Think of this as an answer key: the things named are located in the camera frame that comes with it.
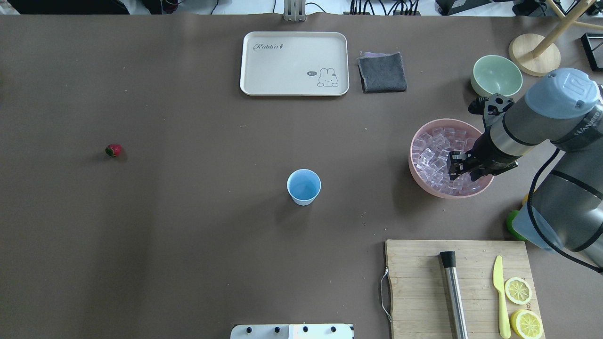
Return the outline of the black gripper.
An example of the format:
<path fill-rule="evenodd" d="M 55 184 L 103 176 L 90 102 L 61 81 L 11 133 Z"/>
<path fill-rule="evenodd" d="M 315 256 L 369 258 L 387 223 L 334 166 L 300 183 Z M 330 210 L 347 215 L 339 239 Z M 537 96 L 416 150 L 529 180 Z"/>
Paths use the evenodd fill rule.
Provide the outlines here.
<path fill-rule="evenodd" d="M 448 153 L 448 175 L 451 181 L 467 172 L 471 179 L 497 176 L 517 167 L 517 159 L 519 156 L 503 152 L 492 141 L 477 141 L 467 153 Z"/>

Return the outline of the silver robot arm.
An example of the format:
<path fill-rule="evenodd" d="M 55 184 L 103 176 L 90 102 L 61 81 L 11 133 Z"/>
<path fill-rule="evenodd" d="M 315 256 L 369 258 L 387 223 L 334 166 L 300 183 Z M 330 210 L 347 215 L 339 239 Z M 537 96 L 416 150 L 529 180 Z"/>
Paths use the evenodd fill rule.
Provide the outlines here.
<path fill-rule="evenodd" d="M 496 94 L 469 107 L 484 133 L 467 152 L 451 152 L 451 180 L 476 181 L 517 167 L 545 141 L 554 153 L 536 172 L 510 229 L 532 244 L 602 273 L 602 97 L 587 73 L 560 67 L 515 102 Z"/>

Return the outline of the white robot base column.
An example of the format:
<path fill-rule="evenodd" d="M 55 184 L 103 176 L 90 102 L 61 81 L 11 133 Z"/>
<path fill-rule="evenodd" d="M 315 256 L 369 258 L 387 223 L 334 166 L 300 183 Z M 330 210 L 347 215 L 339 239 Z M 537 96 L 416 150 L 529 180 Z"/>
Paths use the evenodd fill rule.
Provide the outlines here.
<path fill-rule="evenodd" d="M 352 324 L 240 324 L 233 327 L 231 339 L 353 339 Z"/>

